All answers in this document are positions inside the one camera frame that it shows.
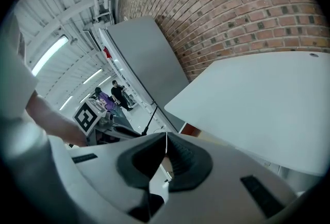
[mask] black slot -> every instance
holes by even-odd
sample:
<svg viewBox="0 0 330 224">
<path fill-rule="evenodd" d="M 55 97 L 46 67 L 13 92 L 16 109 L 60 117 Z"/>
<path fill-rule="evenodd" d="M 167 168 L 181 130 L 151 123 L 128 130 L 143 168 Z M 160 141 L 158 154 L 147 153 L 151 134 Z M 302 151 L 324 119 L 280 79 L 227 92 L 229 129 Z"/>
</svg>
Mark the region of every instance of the black slot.
<svg viewBox="0 0 330 224">
<path fill-rule="evenodd" d="M 284 206 L 254 176 L 243 177 L 241 182 L 267 218 L 284 209 Z"/>
<path fill-rule="evenodd" d="M 123 133 L 126 134 L 128 136 L 132 136 L 132 137 L 141 137 L 141 134 L 132 131 L 130 129 L 127 129 L 126 127 L 123 126 L 113 126 L 113 129 L 119 133 Z"/>
<path fill-rule="evenodd" d="M 92 160 L 94 158 L 97 158 L 97 156 L 94 153 L 91 154 L 86 154 L 86 155 L 82 155 L 82 156 L 77 156 L 77 157 L 72 157 L 72 160 L 75 164 L 77 163 L 82 163 L 88 160 Z"/>
</svg>

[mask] human arm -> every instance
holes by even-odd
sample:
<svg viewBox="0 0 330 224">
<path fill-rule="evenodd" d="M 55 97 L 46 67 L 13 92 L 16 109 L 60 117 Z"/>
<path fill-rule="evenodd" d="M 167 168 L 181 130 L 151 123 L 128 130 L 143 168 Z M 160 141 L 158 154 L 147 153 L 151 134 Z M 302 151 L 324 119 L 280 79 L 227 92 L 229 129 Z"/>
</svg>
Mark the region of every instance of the human arm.
<svg viewBox="0 0 330 224">
<path fill-rule="evenodd" d="M 73 121 L 53 110 L 36 91 L 30 97 L 26 111 L 47 134 L 58 136 L 64 142 L 80 147 L 87 145 L 86 137 L 79 127 Z"/>
<path fill-rule="evenodd" d="M 113 99 L 117 102 L 118 105 L 120 105 L 120 101 L 112 94 Z"/>
</svg>

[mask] white board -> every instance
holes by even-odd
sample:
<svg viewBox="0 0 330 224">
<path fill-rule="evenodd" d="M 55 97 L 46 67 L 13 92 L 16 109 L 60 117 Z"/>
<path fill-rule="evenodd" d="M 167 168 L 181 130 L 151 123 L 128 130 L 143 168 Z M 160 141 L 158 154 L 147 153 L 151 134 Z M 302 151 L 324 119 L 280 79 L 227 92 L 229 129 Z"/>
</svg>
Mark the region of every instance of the white board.
<svg viewBox="0 0 330 224">
<path fill-rule="evenodd" d="M 315 54 L 215 61 L 165 109 L 267 161 L 324 174 L 330 159 L 330 54 Z"/>
</svg>

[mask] ceiling light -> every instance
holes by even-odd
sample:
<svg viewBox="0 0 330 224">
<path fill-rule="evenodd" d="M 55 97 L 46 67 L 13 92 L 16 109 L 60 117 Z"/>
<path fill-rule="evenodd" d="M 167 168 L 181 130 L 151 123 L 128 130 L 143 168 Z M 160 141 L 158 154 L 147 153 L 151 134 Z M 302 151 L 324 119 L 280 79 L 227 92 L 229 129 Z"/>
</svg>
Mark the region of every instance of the ceiling light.
<svg viewBox="0 0 330 224">
<path fill-rule="evenodd" d="M 63 36 L 58 41 L 56 41 L 37 62 L 36 66 L 32 70 L 32 74 L 36 76 L 41 68 L 45 65 L 45 63 L 54 55 L 54 53 L 56 53 L 67 42 L 68 38 L 66 36 Z"/>
<path fill-rule="evenodd" d="M 96 76 L 100 72 L 102 72 L 102 69 L 99 69 L 96 73 L 92 74 L 86 81 L 83 82 L 83 84 L 87 83 L 90 79 L 92 79 L 94 76 Z"/>
<path fill-rule="evenodd" d="M 62 109 L 65 107 L 65 105 L 70 101 L 71 98 L 72 98 L 72 96 L 70 96 L 70 97 L 64 102 L 64 104 L 61 106 L 60 110 L 62 110 Z"/>
<path fill-rule="evenodd" d="M 90 95 L 91 95 L 91 93 L 89 93 L 87 96 L 85 96 L 84 99 L 81 100 L 81 102 L 84 101 L 84 100 L 85 100 L 87 97 L 89 97 Z"/>
<path fill-rule="evenodd" d="M 98 85 L 100 86 L 101 84 L 103 84 L 109 78 L 111 78 L 111 76 L 109 76 L 108 78 L 106 78 L 105 80 L 103 80 L 102 82 L 100 82 Z"/>
</svg>

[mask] laboratory room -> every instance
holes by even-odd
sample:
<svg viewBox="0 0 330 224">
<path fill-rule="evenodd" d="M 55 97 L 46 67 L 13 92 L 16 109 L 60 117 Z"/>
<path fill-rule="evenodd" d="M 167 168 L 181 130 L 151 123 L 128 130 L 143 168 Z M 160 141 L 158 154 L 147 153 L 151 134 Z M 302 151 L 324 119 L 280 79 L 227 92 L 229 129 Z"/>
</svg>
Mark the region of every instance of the laboratory room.
<svg viewBox="0 0 330 224">
<path fill-rule="evenodd" d="M 327 218 L 328 0 L 2 0 L 13 221 Z"/>
</svg>

